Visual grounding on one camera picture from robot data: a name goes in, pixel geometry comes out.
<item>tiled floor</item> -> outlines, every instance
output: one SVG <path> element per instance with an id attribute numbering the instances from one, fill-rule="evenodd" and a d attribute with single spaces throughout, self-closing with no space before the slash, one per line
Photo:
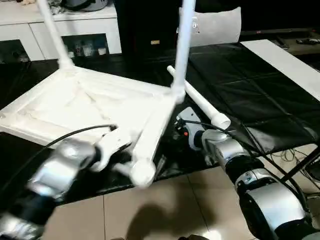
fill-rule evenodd
<path id="1" fill-rule="evenodd" d="M 299 148 L 307 154 L 312 149 L 312 145 Z M 296 164 L 274 160 L 286 171 Z M 303 175 L 294 178 L 304 191 L 316 191 Z M 309 205 L 313 224 L 320 227 L 320 199 Z M 234 187 L 220 167 L 156 182 L 145 190 L 133 188 L 61 206 L 50 219 L 44 240 L 177 240 L 190 234 L 211 240 L 254 239 Z"/>

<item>metal frame leg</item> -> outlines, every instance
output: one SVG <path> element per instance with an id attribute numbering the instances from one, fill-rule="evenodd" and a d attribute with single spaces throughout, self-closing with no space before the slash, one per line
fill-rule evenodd
<path id="1" fill-rule="evenodd" d="M 288 181 L 292 178 L 297 172 L 303 169 L 308 164 L 312 163 L 316 159 L 320 157 L 320 147 L 317 146 L 315 150 L 313 150 L 308 156 L 306 156 L 300 163 L 298 163 L 293 169 L 291 169 L 287 175 L 281 178 L 282 181 Z"/>

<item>black table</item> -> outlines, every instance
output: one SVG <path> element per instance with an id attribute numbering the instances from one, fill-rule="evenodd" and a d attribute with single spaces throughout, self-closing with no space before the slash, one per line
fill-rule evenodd
<path id="1" fill-rule="evenodd" d="M 157 56 L 111 55 L 77 58 L 74 62 L 79 67 L 169 86 L 172 76 L 166 68 L 174 65 L 174 60 L 175 51 L 170 50 Z M 0 65 L 0 108 L 57 68 L 56 60 Z M 230 117 L 230 129 L 234 134 L 264 154 L 317 143 L 319 140 L 320 103 L 241 44 L 192 48 L 186 79 L 217 109 Z M 205 162 L 201 153 L 191 150 L 186 138 L 177 135 L 174 130 L 172 123 L 176 115 L 188 106 L 195 110 L 202 121 L 208 121 L 188 97 L 176 107 L 155 157 L 157 180 L 216 166 L 213 162 Z M 12 202 L 50 153 L 50 150 L 44 152 L 20 170 L 28 157 L 39 149 L 41 146 L 35 143 L 0 133 L 0 210 Z M 123 153 L 116 154 L 110 164 L 125 162 L 129 158 Z M 84 188 L 84 182 L 90 186 L 88 189 Z M 132 184 L 126 177 L 111 172 L 110 168 L 100 173 L 87 172 L 72 187 L 64 203 L 130 187 Z"/>

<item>white shelf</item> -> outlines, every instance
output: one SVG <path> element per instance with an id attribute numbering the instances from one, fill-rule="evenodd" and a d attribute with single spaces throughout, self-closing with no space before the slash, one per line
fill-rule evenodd
<path id="1" fill-rule="evenodd" d="M 11 24 L 41 23 L 43 18 L 37 4 L 21 5 L 16 1 L 0 2 L 0 26 Z M 72 12 L 67 11 L 53 16 L 55 21 L 114 19 L 117 12 L 114 4 L 108 4 L 99 11 Z"/>

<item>black speaker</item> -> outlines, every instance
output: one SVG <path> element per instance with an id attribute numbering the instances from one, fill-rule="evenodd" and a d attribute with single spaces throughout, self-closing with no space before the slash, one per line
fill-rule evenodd
<path id="1" fill-rule="evenodd" d="M 181 0 L 114 0 L 123 54 L 176 47 Z"/>

